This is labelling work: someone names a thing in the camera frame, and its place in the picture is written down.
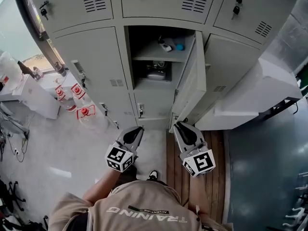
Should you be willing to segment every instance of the locker shelf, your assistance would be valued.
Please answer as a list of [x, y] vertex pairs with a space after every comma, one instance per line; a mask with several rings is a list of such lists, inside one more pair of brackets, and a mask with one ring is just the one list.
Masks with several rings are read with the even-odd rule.
[[171, 81], [135, 78], [135, 90], [174, 90], [183, 70], [183, 63], [171, 63]]
[[193, 37], [193, 35], [188, 35], [182, 38], [182, 40], [185, 41], [185, 48], [183, 51], [176, 50], [176, 45], [172, 38], [164, 38], [165, 43], [172, 48], [170, 52], [164, 51], [157, 43], [157, 40], [151, 40], [140, 45], [139, 49], [135, 49], [132, 53], [132, 59], [139, 61], [169, 61], [183, 63], [187, 58]]

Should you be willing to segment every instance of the beige t-shirt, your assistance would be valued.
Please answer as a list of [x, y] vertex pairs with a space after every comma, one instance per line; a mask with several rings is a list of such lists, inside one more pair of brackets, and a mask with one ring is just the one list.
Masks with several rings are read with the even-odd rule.
[[[180, 205], [174, 189], [158, 182], [138, 180], [117, 187], [92, 207], [67, 193], [52, 213], [49, 231], [65, 231], [77, 215], [86, 211], [89, 212], [88, 231], [203, 230], [198, 216]], [[210, 218], [203, 224], [226, 231]]]

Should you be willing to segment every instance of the concrete floor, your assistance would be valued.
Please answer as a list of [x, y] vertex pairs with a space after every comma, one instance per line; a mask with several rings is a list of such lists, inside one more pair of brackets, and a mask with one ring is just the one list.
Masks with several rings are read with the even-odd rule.
[[282, 229], [308, 172], [308, 104], [306, 99], [261, 123], [229, 133], [231, 198], [228, 222], [237, 231]]
[[[50, 120], [19, 102], [6, 105], [25, 126], [30, 124], [30, 134], [22, 163], [6, 143], [0, 176], [7, 184], [19, 182], [19, 195], [26, 199], [22, 205], [25, 211], [19, 212], [22, 219], [42, 222], [65, 192], [81, 197], [106, 173], [105, 152], [120, 131], [109, 125], [105, 134], [93, 133], [84, 129], [75, 113], [63, 109], [57, 120]], [[21, 138], [14, 135], [10, 140], [12, 147], [20, 150]], [[137, 151], [137, 177], [145, 180], [150, 171], [156, 169], [160, 179], [166, 181], [166, 132], [145, 131]]]

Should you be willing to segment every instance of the open locker door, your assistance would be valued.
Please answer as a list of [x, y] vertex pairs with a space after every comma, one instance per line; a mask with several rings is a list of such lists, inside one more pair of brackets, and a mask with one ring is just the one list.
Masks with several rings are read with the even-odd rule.
[[177, 95], [171, 109], [169, 132], [173, 125], [183, 121], [206, 93], [205, 58], [202, 33], [196, 31], [195, 41], [177, 87]]

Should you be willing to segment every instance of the person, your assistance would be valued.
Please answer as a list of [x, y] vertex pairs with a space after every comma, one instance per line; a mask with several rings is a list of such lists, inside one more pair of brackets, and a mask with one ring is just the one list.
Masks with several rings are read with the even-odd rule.
[[203, 177], [191, 178], [196, 191], [186, 208], [156, 170], [147, 180], [136, 175], [134, 165], [124, 173], [109, 169], [82, 199], [67, 193], [50, 217], [49, 231], [227, 231], [207, 214], [207, 195], [198, 191]]

